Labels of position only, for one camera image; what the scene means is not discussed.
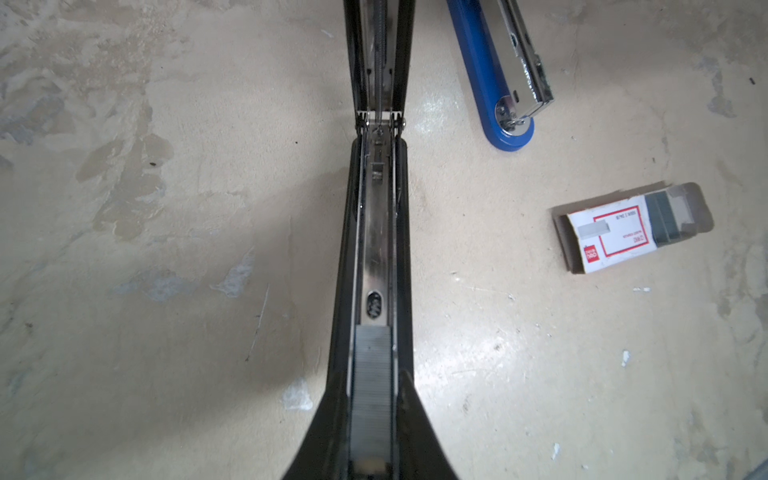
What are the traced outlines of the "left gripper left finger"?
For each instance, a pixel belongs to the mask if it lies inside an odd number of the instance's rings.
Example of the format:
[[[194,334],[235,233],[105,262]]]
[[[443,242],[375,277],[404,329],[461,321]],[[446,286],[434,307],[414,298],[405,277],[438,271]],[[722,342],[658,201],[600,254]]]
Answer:
[[[352,479],[351,420],[347,363],[331,363],[323,397],[283,479]]]

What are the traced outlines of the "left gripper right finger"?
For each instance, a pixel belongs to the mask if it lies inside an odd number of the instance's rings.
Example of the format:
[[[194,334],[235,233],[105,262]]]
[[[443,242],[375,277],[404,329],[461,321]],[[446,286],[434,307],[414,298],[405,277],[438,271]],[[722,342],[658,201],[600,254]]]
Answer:
[[[415,388],[413,376],[399,372],[396,405],[396,479],[457,480]]]

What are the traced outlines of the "grey staple strip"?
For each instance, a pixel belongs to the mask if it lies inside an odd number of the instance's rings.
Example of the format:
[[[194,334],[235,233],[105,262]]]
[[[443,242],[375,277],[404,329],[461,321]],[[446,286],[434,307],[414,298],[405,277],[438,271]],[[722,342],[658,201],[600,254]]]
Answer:
[[[388,479],[392,466],[391,330],[355,328],[350,455],[356,479]]]

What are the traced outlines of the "black stapler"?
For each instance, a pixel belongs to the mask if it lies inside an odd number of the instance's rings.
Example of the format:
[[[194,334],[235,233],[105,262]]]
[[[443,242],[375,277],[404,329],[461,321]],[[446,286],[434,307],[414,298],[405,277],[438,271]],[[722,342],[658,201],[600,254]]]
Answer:
[[[392,466],[396,479],[399,372],[413,369],[407,146],[402,133],[415,5],[344,5],[356,137],[352,145],[329,365],[347,363],[352,400],[355,328],[391,330]]]

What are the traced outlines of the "red white staples box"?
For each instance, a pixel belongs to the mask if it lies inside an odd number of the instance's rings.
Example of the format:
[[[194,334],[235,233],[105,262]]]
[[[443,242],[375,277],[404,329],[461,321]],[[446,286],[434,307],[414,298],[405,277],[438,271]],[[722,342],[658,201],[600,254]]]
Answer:
[[[657,182],[557,206],[551,217],[567,270],[590,274],[662,248],[653,240],[645,202],[646,194],[660,191],[668,194],[682,241],[713,230],[712,213],[694,182]]]

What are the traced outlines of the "blue stapler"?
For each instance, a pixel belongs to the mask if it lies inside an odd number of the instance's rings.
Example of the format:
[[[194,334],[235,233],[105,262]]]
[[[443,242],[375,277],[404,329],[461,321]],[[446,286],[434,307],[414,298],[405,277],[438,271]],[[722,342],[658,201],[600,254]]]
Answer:
[[[448,3],[483,132],[515,152],[533,138],[534,116],[554,101],[540,56],[514,0]]]

